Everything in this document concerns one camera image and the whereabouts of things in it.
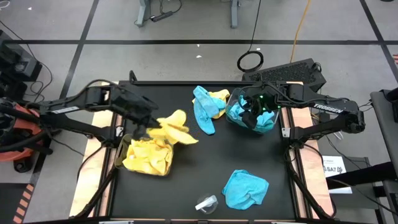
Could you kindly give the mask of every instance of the gray floor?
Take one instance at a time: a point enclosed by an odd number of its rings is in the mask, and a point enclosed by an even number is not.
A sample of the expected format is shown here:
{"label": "gray floor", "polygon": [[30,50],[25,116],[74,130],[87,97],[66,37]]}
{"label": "gray floor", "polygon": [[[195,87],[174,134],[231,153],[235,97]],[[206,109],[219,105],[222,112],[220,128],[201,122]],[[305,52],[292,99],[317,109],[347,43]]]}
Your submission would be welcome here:
{"label": "gray floor", "polygon": [[[139,1],[99,0],[88,40],[166,40],[166,39],[250,39],[258,0],[243,0],[239,25],[229,28],[229,4],[219,0],[182,0],[180,12],[163,21],[146,22],[137,28],[133,22]],[[369,9],[385,40],[398,40],[398,1],[367,0]],[[93,0],[13,0],[0,11],[0,20],[24,39],[79,40]],[[177,0],[165,1],[164,10],[178,7]],[[263,1],[255,39],[292,40],[306,0]],[[153,1],[152,14],[159,14]],[[2,25],[0,29],[14,38]],[[300,40],[377,40],[359,0],[314,0],[298,36]],[[49,66],[54,79],[44,91],[46,100],[57,99],[68,75],[77,45],[31,45],[35,56]],[[238,57],[248,49],[240,44],[179,45],[84,45],[68,95],[76,94],[95,78],[125,80],[134,70],[139,80],[240,80]],[[287,63],[291,45],[253,45],[264,54],[263,68]],[[398,54],[398,45],[389,45]],[[358,104],[368,101],[372,91],[395,88],[397,81],[379,45],[298,45],[295,60],[313,58],[322,65],[327,84],[323,94],[348,97]],[[244,66],[256,64],[245,59]],[[49,82],[42,70],[39,80]],[[70,117],[90,123],[92,114],[72,113]],[[365,115],[366,130],[344,134],[332,141],[347,156],[369,157],[371,164],[389,160],[373,110]],[[64,132],[58,139],[81,152],[84,136]],[[337,155],[324,139],[322,154]],[[67,218],[75,190],[81,156],[64,146],[52,144],[54,153],[44,162],[40,179],[25,222]],[[31,172],[17,174],[10,163],[1,163],[0,182],[29,182]],[[376,222],[373,212],[339,209],[342,220]]]}

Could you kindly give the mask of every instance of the yellow cloth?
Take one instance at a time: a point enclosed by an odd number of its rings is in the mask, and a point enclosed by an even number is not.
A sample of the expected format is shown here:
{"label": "yellow cloth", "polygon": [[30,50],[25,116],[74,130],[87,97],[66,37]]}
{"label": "yellow cloth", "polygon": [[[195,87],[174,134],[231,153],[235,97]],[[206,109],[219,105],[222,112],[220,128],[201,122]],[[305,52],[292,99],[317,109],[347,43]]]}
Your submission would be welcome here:
{"label": "yellow cloth", "polygon": [[186,120],[187,114],[182,110],[177,110],[168,118],[157,118],[162,128],[148,128],[147,134],[154,139],[166,139],[172,145],[177,142],[195,144],[198,140],[188,134],[189,128],[184,126]]}
{"label": "yellow cloth", "polygon": [[131,140],[127,158],[123,160],[125,168],[131,171],[152,175],[167,175],[173,158],[171,145],[164,140]]}
{"label": "yellow cloth", "polygon": [[[221,90],[218,92],[209,92],[209,95],[211,97],[219,98],[223,100],[226,103],[226,98],[229,97],[229,91],[228,90]],[[225,113],[225,109],[221,110],[218,115],[214,115],[214,119],[220,118],[223,114]]]}

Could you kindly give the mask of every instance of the blue towel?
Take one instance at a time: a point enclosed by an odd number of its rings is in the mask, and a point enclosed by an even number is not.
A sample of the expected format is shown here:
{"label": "blue towel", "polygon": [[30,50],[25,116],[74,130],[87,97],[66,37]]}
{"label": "blue towel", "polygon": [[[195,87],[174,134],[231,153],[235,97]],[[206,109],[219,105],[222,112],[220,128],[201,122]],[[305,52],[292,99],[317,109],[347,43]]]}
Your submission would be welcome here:
{"label": "blue towel", "polygon": [[211,97],[202,86],[197,86],[193,94],[196,98],[193,103],[193,112],[200,129],[206,134],[214,134],[216,130],[211,118],[220,110],[225,109],[226,103],[221,99]]}
{"label": "blue towel", "polygon": [[246,210],[252,204],[261,205],[266,196],[268,182],[246,170],[235,170],[222,193],[229,208]]}
{"label": "blue towel", "polygon": [[[242,96],[239,97],[241,100],[241,104],[245,105],[246,100],[243,99]],[[238,125],[247,128],[247,126],[243,123],[242,117],[239,115],[244,111],[242,107],[239,106],[239,103],[236,102],[232,107],[228,106],[226,110],[226,115],[228,116],[229,119],[231,119],[233,122],[237,123]],[[271,120],[271,118],[274,116],[274,112],[271,111],[271,113],[268,112],[263,112],[262,115],[257,117],[257,124],[256,127],[254,128],[255,131],[260,132],[260,133],[266,133],[269,130],[272,130],[274,128],[274,122]]]}

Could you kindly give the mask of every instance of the metal bracket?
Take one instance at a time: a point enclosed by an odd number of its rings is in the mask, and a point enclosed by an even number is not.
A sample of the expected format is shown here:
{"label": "metal bracket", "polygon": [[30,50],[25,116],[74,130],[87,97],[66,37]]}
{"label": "metal bracket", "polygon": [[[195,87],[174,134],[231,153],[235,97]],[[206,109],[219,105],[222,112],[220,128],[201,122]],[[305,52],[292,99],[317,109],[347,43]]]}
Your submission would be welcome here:
{"label": "metal bracket", "polygon": [[118,126],[116,127],[116,137],[121,137],[124,134],[124,127]]}
{"label": "metal bracket", "polygon": [[284,138],[290,137],[290,128],[282,128],[282,135]]}

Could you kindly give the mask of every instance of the table leg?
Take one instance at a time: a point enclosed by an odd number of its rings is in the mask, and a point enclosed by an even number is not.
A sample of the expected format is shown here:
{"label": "table leg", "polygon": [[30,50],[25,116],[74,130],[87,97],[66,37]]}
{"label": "table leg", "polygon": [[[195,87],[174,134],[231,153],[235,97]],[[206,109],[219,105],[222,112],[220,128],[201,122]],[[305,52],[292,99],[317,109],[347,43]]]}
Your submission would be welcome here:
{"label": "table leg", "polygon": [[235,29],[238,26],[238,4],[239,0],[231,1],[231,28]]}
{"label": "table leg", "polygon": [[397,178],[392,162],[385,162],[368,168],[347,172],[326,178],[329,190],[346,187],[333,180],[339,180],[349,185],[374,183],[383,180],[394,180]]}
{"label": "table leg", "polygon": [[139,7],[139,13],[138,13],[136,25],[138,27],[142,27],[144,25],[145,16],[149,11],[150,0],[139,0],[139,4],[140,4],[140,7]]}

